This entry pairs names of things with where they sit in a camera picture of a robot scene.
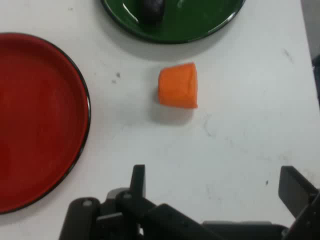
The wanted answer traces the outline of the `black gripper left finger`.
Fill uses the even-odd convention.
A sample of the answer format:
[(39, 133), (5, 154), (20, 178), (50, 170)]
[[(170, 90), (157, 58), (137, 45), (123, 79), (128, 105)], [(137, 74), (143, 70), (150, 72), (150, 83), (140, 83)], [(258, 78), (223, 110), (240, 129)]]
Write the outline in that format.
[(129, 188), (105, 200), (72, 201), (62, 225), (61, 240), (216, 240), (217, 234), (167, 204), (145, 197), (145, 166), (135, 165)]

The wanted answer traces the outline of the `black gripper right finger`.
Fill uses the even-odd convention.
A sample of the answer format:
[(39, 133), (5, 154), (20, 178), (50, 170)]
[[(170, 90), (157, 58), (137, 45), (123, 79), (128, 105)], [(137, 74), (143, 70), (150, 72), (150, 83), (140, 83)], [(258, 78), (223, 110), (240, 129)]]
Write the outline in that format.
[(320, 190), (293, 166), (282, 166), (278, 195), (295, 220), (283, 234), (284, 240), (320, 238)]

